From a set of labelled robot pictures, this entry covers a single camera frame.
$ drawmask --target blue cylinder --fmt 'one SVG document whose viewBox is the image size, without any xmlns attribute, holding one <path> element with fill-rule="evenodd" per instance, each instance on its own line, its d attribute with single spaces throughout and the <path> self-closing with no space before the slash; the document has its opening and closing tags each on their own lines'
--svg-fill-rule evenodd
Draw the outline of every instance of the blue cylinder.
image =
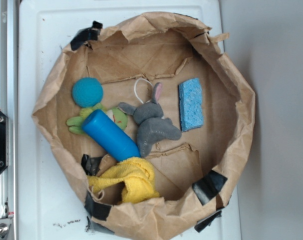
<svg viewBox="0 0 303 240">
<path fill-rule="evenodd" d="M 135 142 L 100 109 L 93 111 L 81 128 L 119 162 L 141 157 Z"/>
</svg>

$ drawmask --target blue sponge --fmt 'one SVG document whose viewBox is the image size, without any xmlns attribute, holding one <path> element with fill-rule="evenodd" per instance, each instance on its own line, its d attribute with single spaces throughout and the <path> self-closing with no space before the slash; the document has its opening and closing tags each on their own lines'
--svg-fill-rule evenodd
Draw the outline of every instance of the blue sponge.
<svg viewBox="0 0 303 240">
<path fill-rule="evenodd" d="M 202 86 L 198 78 L 179 84 L 179 112 L 181 131 L 200 128 L 204 125 L 202 111 Z"/>
<path fill-rule="evenodd" d="M 92 107 L 101 102 L 103 87 L 96 78 L 84 77 L 72 87 L 72 98 L 81 108 Z"/>
</svg>

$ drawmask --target metal frame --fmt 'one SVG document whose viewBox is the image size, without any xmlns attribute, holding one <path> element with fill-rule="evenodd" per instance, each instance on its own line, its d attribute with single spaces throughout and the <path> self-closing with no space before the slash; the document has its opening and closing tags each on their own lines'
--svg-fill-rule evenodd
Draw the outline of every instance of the metal frame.
<svg viewBox="0 0 303 240">
<path fill-rule="evenodd" d="M 17 239 L 17 86 L 19 0 L 0 0 L 0 110 L 8 117 L 8 168 L 0 175 L 0 223 Z"/>
</svg>

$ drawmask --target sponge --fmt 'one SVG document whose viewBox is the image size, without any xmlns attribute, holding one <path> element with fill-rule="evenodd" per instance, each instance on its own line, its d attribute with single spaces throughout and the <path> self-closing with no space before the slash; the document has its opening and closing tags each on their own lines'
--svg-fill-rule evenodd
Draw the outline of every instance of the sponge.
<svg viewBox="0 0 303 240">
<path fill-rule="evenodd" d="M 204 125 L 202 86 L 198 78 L 179 84 L 179 112 L 182 132 Z"/>
</svg>

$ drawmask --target gray wall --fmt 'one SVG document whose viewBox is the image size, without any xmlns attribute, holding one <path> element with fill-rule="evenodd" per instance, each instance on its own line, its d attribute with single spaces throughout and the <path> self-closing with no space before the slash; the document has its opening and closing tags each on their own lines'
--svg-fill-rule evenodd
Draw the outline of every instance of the gray wall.
<svg viewBox="0 0 303 240">
<path fill-rule="evenodd" d="M 225 51 L 257 94 L 238 184 L 243 240 L 303 240 L 303 0 L 221 0 Z"/>
</svg>

